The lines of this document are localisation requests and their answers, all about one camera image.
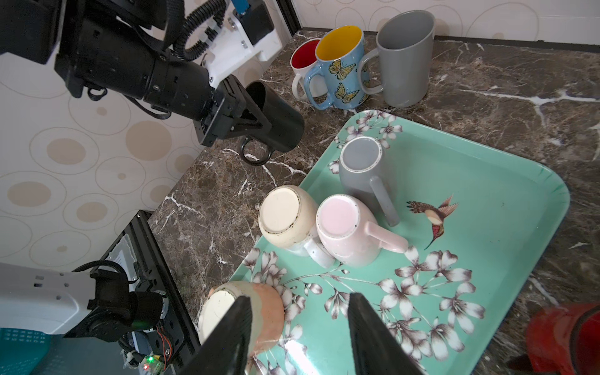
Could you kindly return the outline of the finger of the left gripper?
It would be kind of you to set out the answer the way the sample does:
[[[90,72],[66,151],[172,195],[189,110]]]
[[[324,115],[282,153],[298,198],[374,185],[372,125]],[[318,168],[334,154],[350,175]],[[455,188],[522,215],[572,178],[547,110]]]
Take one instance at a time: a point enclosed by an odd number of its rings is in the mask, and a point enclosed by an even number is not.
[[[223,117],[259,117],[262,112],[236,76],[230,75],[220,82],[223,103],[220,115]]]
[[[210,135],[217,139],[229,139],[268,132],[272,123],[264,116],[257,118],[226,116],[218,114],[210,125]]]

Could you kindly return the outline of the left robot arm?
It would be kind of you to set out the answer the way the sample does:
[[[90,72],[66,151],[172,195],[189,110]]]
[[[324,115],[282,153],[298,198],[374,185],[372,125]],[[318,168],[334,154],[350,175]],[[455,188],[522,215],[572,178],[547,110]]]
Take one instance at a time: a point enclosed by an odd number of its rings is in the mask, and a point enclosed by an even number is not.
[[[74,98],[54,62],[1,56],[1,325],[65,334],[97,259],[156,208],[198,156],[192,123],[153,120],[123,95]]]

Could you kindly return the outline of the tall dark grey mug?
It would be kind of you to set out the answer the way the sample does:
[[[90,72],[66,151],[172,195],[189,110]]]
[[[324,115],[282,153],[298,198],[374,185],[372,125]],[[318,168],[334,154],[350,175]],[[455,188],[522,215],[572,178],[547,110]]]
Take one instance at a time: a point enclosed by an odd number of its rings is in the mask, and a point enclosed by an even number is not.
[[[361,71],[371,59],[378,59],[381,84],[367,87],[360,82],[365,94],[381,94],[396,108],[422,100],[428,92],[434,31],[435,17],[426,10],[411,10],[390,19],[377,33],[377,47],[358,64]]]

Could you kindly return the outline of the black mug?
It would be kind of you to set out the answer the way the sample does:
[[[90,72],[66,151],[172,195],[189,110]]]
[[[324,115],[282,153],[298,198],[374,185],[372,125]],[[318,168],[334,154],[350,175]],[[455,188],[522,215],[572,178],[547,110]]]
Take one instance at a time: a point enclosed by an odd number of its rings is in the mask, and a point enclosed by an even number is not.
[[[240,144],[241,159],[251,166],[259,167],[266,164],[274,152],[288,153],[296,148],[303,137],[305,121],[297,110],[262,81],[252,82],[245,90],[271,124],[268,131],[248,135]],[[245,147],[251,141],[265,145],[267,155],[258,160],[248,159]]]

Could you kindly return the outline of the cream mug orange handle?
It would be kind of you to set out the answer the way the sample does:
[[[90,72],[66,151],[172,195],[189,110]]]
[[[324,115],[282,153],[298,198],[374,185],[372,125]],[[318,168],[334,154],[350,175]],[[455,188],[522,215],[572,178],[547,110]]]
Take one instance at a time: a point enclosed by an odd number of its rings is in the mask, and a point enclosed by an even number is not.
[[[268,284],[231,281],[213,288],[198,316],[198,338],[203,344],[223,316],[240,297],[249,297],[252,329],[248,357],[273,348],[284,329],[284,306],[277,290]]]

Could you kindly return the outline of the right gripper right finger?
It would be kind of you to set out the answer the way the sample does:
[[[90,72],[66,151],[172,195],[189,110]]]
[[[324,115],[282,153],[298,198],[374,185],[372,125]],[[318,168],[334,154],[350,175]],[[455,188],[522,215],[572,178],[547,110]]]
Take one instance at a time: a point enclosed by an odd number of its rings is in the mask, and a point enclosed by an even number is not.
[[[348,324],[356,374],[422,374],[360,293],[350,295]]]

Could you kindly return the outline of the blue butterfly mug yellow inside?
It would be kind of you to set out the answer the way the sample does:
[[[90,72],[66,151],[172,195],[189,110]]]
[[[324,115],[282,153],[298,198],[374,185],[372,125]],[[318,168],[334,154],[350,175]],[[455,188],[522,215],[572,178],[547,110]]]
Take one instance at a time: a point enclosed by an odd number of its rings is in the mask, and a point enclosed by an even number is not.
[[[326,85],[325,99],[307,93],[311,105],[318,110],[330,107],[350,110],[362,105],[368,95],[362,86],[370,76],[359,63],[364,57],[364,33],[353,25],[339,27],[327,33],[315,51],[317,64],[304,78],[304,88],[309,89],[316,78],[323,78]]]

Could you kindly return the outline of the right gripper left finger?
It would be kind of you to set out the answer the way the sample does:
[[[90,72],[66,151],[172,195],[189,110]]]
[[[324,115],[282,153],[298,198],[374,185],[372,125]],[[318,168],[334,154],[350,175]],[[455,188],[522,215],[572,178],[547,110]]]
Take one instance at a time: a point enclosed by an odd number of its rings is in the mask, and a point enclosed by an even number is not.
[[[251,300],[242,296],[228,309],[181,374],[244,374],[252,323]]]

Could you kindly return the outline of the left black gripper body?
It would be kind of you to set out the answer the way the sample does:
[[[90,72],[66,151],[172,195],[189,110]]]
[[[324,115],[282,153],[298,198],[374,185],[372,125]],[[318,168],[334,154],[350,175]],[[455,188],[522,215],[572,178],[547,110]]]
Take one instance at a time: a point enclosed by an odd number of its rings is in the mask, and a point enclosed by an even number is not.
[[[214,106],[208,70],[151,49],[119,20],[67,16],[55,70],[74,98],[87,91],[98,101],[112,90],[194,120],[198,140],[206,147],[217,140],[203,127]]]

